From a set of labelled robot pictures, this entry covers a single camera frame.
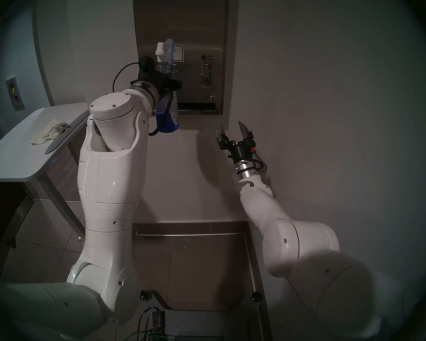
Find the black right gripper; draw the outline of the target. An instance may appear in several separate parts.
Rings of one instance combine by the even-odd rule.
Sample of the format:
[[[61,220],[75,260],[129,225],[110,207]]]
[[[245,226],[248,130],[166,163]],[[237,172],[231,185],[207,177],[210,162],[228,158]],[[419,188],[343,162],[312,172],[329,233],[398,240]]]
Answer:
[[[229,140],[226,135],[223,124],[221,123],[218,130],[217,142],[220,149],[229,151],[229,158],[233,163],[239,161],[251,161],[253,159],[253,150],[255,149],[255,141],[252,131],[241,121],[238,121],[239,129],[243,136],[243,140],[235,142]]]

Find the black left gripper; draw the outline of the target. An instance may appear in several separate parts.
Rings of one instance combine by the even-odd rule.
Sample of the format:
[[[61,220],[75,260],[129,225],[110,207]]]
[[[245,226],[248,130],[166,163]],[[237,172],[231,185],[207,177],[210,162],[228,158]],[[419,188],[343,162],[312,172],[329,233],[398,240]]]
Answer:
[[[159,71],[139,71],[138,81],[144,81],[151,84],[158,93],[173,92],[182,89],[181,80],[167,77]]]

